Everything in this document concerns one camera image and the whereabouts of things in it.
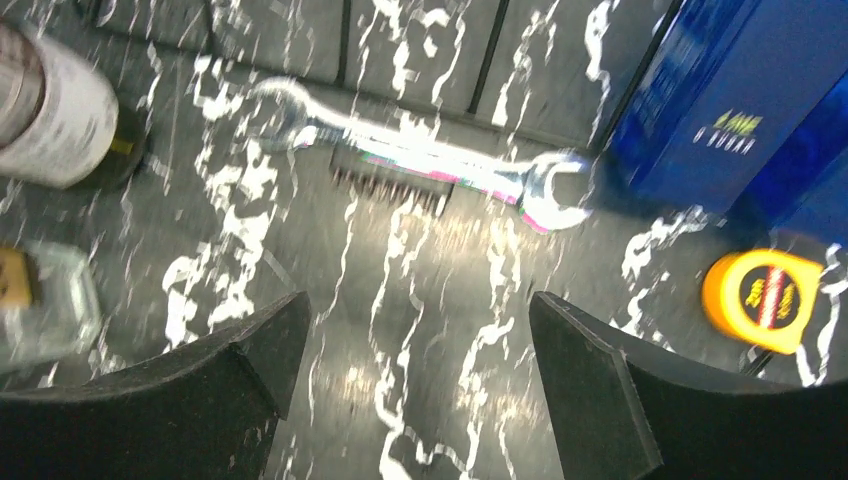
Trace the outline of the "blue square water bottle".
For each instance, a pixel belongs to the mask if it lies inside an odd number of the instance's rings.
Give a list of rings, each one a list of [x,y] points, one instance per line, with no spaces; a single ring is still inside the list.
[[[846,69],[843,1],[686,1],[610,153],[635,194],[726,212]]]

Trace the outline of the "clear square liquor bottle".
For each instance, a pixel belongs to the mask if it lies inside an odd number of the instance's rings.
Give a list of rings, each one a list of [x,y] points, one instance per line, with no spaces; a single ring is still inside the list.
[[[103,316],[88,257],[78,247],[31,241],[1,247],[1,372],[88,350]]]

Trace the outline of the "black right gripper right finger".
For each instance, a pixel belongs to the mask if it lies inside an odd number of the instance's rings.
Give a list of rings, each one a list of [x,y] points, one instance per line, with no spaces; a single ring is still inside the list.
[[[794,387],[636,338],[549,292],[529,324],[569,479],[843,479],[847,385]]]

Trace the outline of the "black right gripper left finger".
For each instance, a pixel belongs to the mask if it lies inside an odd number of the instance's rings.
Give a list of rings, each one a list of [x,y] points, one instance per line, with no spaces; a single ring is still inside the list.
[[[1,396],[5,479],[257,479],[311,324],[296,292],[79,386]]]

